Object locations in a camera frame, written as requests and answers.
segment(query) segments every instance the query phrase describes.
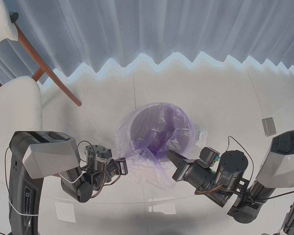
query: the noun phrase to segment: translucent plastic bag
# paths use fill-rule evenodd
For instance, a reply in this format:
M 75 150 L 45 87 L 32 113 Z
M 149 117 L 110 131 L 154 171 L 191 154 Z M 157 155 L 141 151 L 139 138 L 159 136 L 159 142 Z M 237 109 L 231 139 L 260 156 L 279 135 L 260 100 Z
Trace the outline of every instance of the translucent plastic bag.
M 170 103 L 153 103 L 131 112 L 115 132 L 119 158 L 125 157 L 129 175 L 158 188 L 172 189 L 176 168 L 166 157 L 171 149 L 188 157 L 195 129 L 187 115 Z

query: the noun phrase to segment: curtain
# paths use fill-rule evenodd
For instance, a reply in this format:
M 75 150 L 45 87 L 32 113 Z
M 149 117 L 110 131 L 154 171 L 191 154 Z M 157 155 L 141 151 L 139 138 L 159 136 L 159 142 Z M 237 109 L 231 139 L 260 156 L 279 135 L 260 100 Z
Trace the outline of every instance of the curtain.
M 82 63 L 98 72 L 110 57 L 126 67 L 140 53 L 156 64 L 175 52 L 192 62 L 202 51 L 221 62 L 251 56 L 294 66 L 294 0 L 4 2 L 46 63 L 65 76 Z M 0 42 L 2 84 L 37 69 L 18 42 Z

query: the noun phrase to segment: white floor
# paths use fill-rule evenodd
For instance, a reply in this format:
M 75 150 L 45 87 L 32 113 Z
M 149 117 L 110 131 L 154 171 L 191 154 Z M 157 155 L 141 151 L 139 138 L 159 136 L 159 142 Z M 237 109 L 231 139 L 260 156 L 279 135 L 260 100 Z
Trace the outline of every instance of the white floor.
M 226 61 L 215 67 L 201 60 L 188 69 L 173 60 L 159 72 L 148 63 L 133 66 L 135 69 L 127 75 L 112 66 L 100 80 L 87 70 L 72 83 L 60 76 L 82 106 L 77 107 L 51 84 L 42 91 L 43 130 L 61 131 L 77 141 L 88 140 L 114 150 L 114 131 L 128 113 L 148 103 L 170 102 L 182 108 L 194 125 L 208 131 L 207 146 L 223 152 L 228 135 L 235 137 L 254 159 L 256 176 L 271 141 L 271 137 L 265 137 L 261 120 L 274 117 L 277 134 L 294 129 L 294 72 L 248 61 L 240 66 Z M 230 149 L 239 146 L 231 142 Z M 195 148 L 191 158 L 197 158 L 199 152 Z M 245 178 L 250 174 L 251 163 Z M 277 189 L 274 195 L 289 190 Z M 205 196 L 194 196 L 194 188 L 186 182 L 165 191 L 123 176 L 117 184 L 103 188 L 97 198 L 81 204 L 62 191 L 59 178 L 48 177 L 42 191 L 39 232 L 271 234 L 278 231 L 293 198 L 290 194 L 269 200 L 254 222 L 242 225 L 226 215 L 234 196 L 220 208 Z M 57 215 L 55 202 L 73 207 L 69 220 L 75 222 L 59 220 L 62 217 Z M 0 203 L 0 231 L 8 233 L 7 193 L 1 183 Z

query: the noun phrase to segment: bin liner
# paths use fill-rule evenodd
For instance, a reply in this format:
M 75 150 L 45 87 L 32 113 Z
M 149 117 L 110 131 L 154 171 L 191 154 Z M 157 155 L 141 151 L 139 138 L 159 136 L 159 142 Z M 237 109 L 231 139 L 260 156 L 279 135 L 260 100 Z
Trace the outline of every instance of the bin liner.
M 164 190 L 174 188 L 176 167 L 166 157 L 171 149 L 189 157 L 195 129 L 181 108 L 170 103 L 152 103 L 131 112 L 115 132 L 117 154 L 125 157 L 129 176 Z

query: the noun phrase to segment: wooden chair frame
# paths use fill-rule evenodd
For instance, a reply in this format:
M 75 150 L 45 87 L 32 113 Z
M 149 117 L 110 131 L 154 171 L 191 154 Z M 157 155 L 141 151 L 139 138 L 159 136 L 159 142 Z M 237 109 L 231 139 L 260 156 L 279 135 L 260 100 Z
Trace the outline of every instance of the wooden chair frame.
M 57 75 L 53 72 L 53 70 L 46 64 L 46 62 L 42 59 L 42 57 L 37 53 L 37 51 L 33 48 L 31 43 L 27 40 L 21 29 L 18 27 L 16 23 L 14 23 L 18 32 L 18 41 L 23 46 L 23 48 L 28 52 L 28 54 L 35 60 L 35 62 L 39 65 L 38 70 L 32 76 L 32 78 L 37 82 L 41 76 L 46 73 L 52 81 L 77 105 L 81 106 L 82 103 L 77 99 L 76 96 L 61 82 L 61 80 L 57 77 Z

